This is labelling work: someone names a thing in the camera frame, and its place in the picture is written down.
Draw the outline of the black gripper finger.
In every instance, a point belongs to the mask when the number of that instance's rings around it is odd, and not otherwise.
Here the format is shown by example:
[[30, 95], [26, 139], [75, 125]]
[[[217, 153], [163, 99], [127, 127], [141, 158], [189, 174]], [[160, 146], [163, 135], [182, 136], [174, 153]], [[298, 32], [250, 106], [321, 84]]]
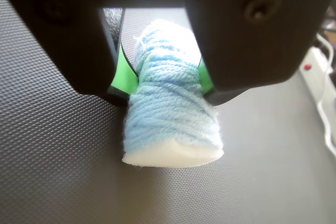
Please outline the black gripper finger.
[[331, 0], [184, 0], [220, 105], [248, 89], [288, 80], [311, 46]]
[[81, 94], [124, 106], [129, 95], [112, 86], [123, 18], [107, 22], [104, 10], [180, 7], [181, 0], [9, 0], [70, 85]]

